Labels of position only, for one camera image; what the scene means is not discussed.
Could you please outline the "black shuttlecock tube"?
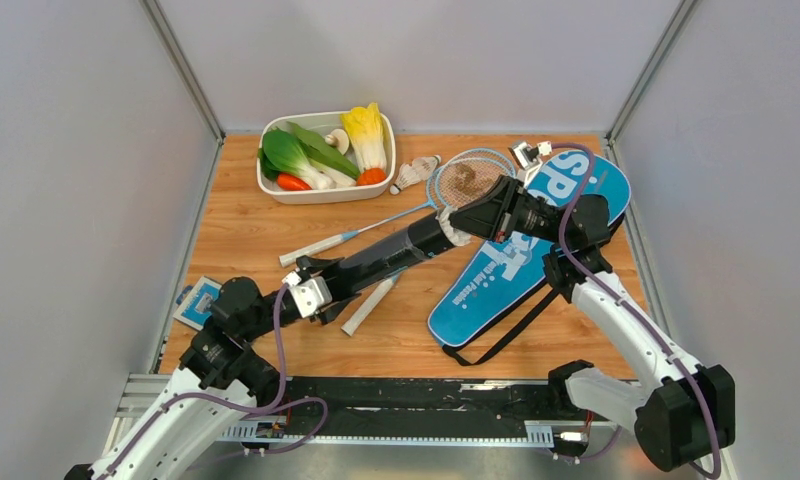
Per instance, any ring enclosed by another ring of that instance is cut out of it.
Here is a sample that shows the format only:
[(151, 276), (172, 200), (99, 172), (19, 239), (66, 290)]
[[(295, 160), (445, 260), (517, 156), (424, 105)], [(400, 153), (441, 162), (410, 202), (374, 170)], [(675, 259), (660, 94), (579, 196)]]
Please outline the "black shuttlecock tube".
[(429, 214), (382, 240), (354, 253), (341, 264), (353, 289), (362, 291), (394, 275), (455, 248)]

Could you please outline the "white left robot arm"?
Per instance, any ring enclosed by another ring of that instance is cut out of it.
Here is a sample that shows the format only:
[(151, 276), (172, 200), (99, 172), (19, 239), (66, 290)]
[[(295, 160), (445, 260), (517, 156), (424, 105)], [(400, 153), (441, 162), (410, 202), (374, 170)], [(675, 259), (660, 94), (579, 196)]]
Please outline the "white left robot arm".
[(314, 317), (335, 296), (324, 278), (338, 260), (302, 256), (279, 290), (264, 295), (249, 277), (224, 282), (162, 392), (126, 436), (69, 479), (175, 479), (230, 426), (278, 408), (287, 379), (253, 350), (255, 339)]

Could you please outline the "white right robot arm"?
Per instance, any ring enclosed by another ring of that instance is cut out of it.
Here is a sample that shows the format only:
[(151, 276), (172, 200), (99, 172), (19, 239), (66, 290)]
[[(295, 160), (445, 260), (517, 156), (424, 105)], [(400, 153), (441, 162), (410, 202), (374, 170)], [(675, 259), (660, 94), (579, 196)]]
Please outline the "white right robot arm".
[(600, 252), (611, 236), (607, 200), (579, 188), (556, 207), (506, 175), (488, 187), (475, 197), (446, 195), (451, 227), (497, 242), (514, 232), (551, 241), (543, 259), (546, 278), (605, 333), (637, 376), (629, 384), (571, 363), (564, 380), (546, 392), (549, 410), (560, 418), (588, 410), (614, 422), (662, 471), (697, 467), (710, 456), (712, 469), (700, 473), (719, 478), (721, 451), (735, 440), (735, 382), (724, 367), (706, 367), (673, 343), (623, 287)]

